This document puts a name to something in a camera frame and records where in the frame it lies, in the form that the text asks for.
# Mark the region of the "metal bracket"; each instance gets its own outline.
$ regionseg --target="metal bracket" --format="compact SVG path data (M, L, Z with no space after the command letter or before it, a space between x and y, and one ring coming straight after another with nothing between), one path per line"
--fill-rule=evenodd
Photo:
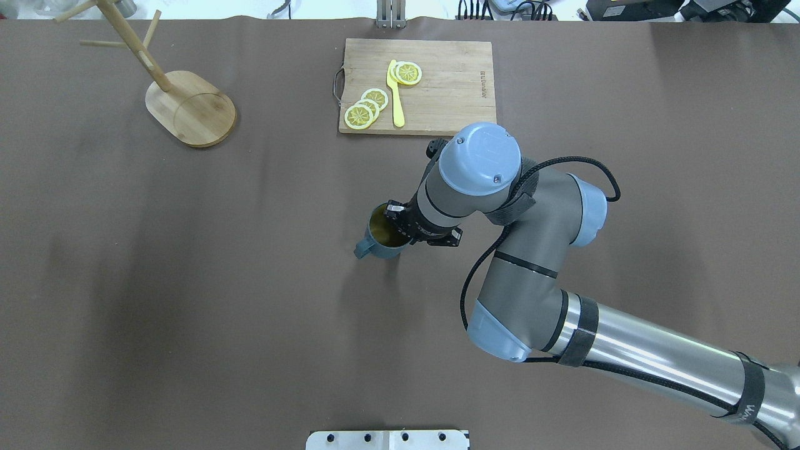
M378 28L406 28L406 0L378 0Z
M306 450L469 450L467 430L371 430L313 432Z

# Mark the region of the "blue joint cap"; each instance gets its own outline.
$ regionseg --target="blue joint cap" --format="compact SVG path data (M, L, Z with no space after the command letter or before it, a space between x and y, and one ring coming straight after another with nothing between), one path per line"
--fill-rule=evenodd
M608 201L606 195L599 187L594 184L589 184L573 174L568 174L575 179L578 184L578 189L581 191L581 205L583 208L583 216L581 219L581 229L578 231L578 237L570 245L575 247L583 247L588 245L597 236L598 231L606 223L606 214L608 214Z
M497 356L501 360L521 363L530 355L532 350L505 327L496 317L475 301L472 311L470 326L466 334L473 344L486 353Z
M466 195L502 191L519 172L522 153L517 140L496 123L467 125L447 143L439 173L448 186Z

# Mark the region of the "wooden base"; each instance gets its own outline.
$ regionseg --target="wooden base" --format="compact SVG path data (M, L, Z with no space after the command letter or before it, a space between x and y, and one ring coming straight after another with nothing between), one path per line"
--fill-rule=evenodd
M214 85L186 70L166 74L172 89L153 82L147 88L147 110L173 136L190 147L210 147L227 138L236 123L236 107Z

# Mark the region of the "cutting board handle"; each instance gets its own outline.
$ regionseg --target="cutting board handle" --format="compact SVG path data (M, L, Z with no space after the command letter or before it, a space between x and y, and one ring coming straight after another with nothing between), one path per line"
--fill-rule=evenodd
M345 78L345 65L344 65L344 63L342 63L342 66L339 67L339 70L336 70L336 73L334 74L334 98L336 98L336 103L341 108L342 107L342 94L339 94L338 93L339 89L337 89L337 87L338 87L337 85L338 85L338 82L339 82L339 74L342 74L341 90L342 90L342 93L344 93L344 90L345 90L345 83L343 81L344 78Z

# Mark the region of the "black device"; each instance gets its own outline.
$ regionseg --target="black device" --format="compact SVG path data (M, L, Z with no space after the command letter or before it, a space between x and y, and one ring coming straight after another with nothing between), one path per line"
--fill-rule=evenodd
M639 22L672 17L682 4L683 0L588 0L586 11L596 22Z
M681 16L692 22L769 23L790 0L691 0Z

